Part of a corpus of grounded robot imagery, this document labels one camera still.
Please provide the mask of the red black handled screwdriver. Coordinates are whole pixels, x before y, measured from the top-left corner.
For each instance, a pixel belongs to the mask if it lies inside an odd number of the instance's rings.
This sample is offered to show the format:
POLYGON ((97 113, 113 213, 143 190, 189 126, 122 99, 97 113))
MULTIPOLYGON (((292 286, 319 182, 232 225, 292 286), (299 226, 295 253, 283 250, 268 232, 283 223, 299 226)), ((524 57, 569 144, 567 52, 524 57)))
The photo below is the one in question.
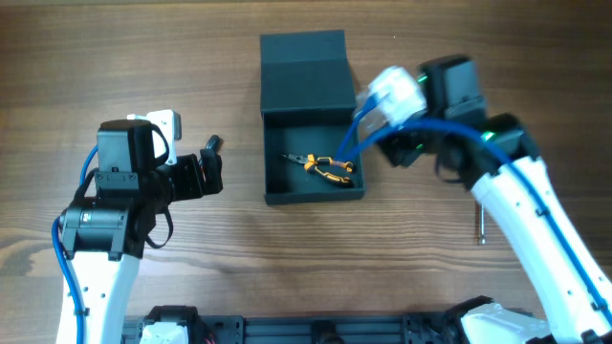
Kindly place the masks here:
POLYGON ((212 135, 207 141, 206 149, 217 153, 220 150, 222 143, 223 140, 218 135, 212 135))

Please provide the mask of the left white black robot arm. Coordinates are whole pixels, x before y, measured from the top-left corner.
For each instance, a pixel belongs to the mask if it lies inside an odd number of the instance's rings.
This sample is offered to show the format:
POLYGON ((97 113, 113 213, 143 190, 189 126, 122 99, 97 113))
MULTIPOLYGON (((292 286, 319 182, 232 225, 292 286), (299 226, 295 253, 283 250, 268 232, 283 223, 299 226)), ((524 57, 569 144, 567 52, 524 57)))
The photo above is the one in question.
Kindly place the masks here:
POLYGON ((218 194, 223 188, 221 140, 213 135, 199 154, 168 161, 171 138, 143 119, 106 121, 70 205, 52 227, 64 275, 59 343, 119 343, 127 302, 156 217, 171 217, 174 202, 218 194))

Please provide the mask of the orange black needle-nose pliers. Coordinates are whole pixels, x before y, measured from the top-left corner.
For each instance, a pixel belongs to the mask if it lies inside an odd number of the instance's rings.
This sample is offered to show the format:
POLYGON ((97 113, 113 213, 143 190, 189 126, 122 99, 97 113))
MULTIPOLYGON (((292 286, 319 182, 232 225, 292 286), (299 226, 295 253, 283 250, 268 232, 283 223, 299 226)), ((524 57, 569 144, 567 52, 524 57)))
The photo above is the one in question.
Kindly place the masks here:
POLYGON ((282 158, 301 165, 307 173, 318 176, 331 185, 338 187, 354 186, 354 182, 349 176, 341 176, 331 172, 332 168, 339 168, 348 174, 352 174, 355 171, 355 166, 350 161, 338 161, 331 157, 322 157, 315 154, 283 154, 282 158))

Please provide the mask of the silver metal wrench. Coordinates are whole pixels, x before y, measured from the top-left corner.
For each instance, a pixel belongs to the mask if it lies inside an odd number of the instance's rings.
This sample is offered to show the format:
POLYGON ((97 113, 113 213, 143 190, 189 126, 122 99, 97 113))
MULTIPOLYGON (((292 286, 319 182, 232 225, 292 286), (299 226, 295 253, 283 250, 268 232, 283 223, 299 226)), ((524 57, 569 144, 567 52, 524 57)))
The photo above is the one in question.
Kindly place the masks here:
POLYGON ((486 225, 485 210, 481 204, 477 205, 478 210, 478 245, 486 244, 486 225))

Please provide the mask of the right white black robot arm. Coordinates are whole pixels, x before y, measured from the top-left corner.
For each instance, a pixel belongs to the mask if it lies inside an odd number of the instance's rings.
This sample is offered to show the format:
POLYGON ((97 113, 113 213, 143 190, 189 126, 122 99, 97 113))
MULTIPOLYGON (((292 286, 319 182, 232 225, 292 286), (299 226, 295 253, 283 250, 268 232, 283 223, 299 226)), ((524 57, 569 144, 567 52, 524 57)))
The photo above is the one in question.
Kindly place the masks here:
POLYGON ((472 301, 455 326, 469 343, 607 343, 611 283, 564 211, 540 151, 517 117, 490 116, 474 63, 450 55, 418 77, 393 66, 368 87, 394 165, 431 154, 497 223, 538 296, 545 319, 472 301))

